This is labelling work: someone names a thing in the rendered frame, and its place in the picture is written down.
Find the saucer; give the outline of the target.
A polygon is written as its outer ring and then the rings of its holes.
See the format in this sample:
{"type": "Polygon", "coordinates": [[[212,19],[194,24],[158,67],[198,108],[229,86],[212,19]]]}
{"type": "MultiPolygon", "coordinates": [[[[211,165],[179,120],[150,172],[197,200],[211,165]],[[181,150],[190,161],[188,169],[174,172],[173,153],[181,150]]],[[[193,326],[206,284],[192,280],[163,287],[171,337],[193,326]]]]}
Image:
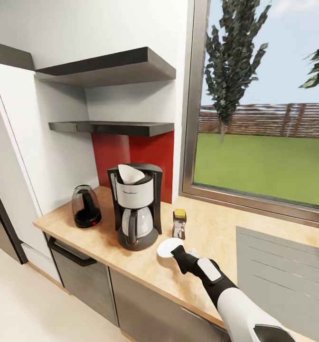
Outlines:
{"type": "Polygon", "coordinates": [[[179,245],[184,245],[182,239],[176,237],[168,238],[159,245],[158,255],[163,258],[174,257],[172,251],[179,245]]]}

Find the electric kettle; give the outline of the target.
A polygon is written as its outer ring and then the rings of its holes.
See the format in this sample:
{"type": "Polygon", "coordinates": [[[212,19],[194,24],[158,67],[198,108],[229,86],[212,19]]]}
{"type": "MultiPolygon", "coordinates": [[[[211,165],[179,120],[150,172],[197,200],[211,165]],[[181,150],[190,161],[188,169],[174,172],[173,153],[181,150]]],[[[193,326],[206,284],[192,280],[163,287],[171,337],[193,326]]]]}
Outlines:
{"type": "Polygon", "coordinates": [[[78,228],[90,228],[102,218],[98,198],[89,185],[80,185],[74,189],[72,210],[78,228]]]}

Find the paper coffee filter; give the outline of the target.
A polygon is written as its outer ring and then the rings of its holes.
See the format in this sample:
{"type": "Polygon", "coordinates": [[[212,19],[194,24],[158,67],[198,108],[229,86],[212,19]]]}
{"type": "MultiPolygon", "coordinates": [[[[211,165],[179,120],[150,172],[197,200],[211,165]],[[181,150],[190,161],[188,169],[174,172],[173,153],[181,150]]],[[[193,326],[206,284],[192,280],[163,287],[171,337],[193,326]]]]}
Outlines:
{"type": "Polygon", "coordinates": [[[118,165],[118,167],[124,185],[133,185],[134,183],[145,177],[142,171],[128,165],[122,164],[118,165]]]}

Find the bottle of coffee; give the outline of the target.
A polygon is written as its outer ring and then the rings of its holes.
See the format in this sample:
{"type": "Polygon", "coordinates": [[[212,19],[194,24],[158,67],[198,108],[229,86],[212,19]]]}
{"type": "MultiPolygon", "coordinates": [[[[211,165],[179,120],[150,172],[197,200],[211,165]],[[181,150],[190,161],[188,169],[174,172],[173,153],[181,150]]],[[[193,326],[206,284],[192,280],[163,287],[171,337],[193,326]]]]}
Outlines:
{"type": "Polygon", "coordinates": [[[184,209],[175,209],[173,212],[173,229],[172,237],[185,239],[185,224],[187,221],[186,212],[184,209]]]}

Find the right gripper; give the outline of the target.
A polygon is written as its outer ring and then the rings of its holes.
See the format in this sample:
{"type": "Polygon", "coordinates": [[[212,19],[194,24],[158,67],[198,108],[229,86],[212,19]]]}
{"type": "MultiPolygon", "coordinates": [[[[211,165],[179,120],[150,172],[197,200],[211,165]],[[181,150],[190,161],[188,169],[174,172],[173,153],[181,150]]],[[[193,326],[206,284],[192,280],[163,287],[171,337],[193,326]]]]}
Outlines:
{"type": "Polygon", "coordinates": [[[174,255],[175,260],[178,263],[178,266],[179,266],[182,274],[188,273],[187,261],[190,257],[192,257],[192,255],[186,253],[183,245],[179,245],[177,248],[175,248],[172,251],[172,253],[174,255]]]}

